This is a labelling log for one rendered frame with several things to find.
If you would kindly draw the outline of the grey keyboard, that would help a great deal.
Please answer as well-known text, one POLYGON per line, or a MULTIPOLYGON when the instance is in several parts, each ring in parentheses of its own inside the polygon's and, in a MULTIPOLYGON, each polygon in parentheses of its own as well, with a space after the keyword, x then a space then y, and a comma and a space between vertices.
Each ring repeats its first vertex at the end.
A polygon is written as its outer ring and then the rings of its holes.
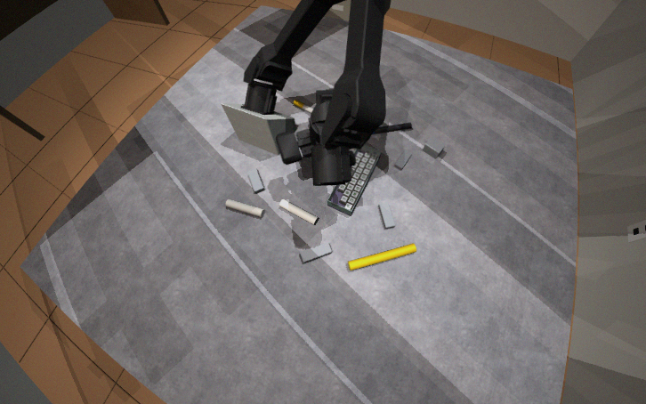
POLYGON ((335 185, 327 200, 328 206, 349 216, 367 187, 382 151, 363 145, 361 149, 356 149, 354 154, 357 162, 355 166, 351 166, 351 182, 335 185))

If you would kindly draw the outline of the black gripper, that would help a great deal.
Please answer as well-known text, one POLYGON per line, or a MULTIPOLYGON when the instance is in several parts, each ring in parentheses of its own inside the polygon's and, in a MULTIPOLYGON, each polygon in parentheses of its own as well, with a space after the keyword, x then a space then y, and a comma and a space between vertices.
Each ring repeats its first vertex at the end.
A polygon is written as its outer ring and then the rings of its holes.
POLYGON ((319 142, 316 141, 311 135, 310 119, 311 118, 309 117, 309 128, 298 131, 296 133, 297 141, 295 138, 294 129, 277 134, 276 141, 279 146, 279 152, 282 162, 284 164, 288 165, 302 160, 301 152, 304 158, 311 158, 311 148, 313 148, 313 146, 315 145, 318 146, 319 142))

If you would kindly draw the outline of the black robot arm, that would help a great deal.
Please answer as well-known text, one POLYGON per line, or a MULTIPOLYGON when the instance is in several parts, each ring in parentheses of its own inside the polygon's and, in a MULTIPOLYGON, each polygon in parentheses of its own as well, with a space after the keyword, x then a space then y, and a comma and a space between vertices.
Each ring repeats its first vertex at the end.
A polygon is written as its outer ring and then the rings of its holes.
MULTIPOLYGON (((293 74, 292 58, 327 11, 346 0, 302 0, 272 44, 263 46, 244 74, 243 109, 275 114, 276 91, 283 91, 293 74), (259 79, 273 85, 254 81, 259 79)), ((385 90, 380 77, 385 0, 351 0, 346 61, 334 90, 317 90, 310 130, 319 142, 311 148, 314 186, 351 182, 356 156, 386 116, 385 90), (357 131, 343 132, 343 129, 357 131)))

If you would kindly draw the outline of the black marker with blue cap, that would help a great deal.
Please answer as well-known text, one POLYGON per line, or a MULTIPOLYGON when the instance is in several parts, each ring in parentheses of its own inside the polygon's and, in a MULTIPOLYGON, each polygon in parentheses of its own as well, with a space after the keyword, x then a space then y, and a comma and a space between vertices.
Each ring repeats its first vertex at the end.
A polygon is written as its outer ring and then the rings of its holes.
POLYGON ((373 134, 377 133, 386 133, 390 131, 396 131, 396 130, 405 130, 405 129, 410 129, 411 128, 411 123, 405 123, 405 124, 400 124, 400 125, 387 125, 387 126, 381 126, 377 130, 374 131, 373 134))

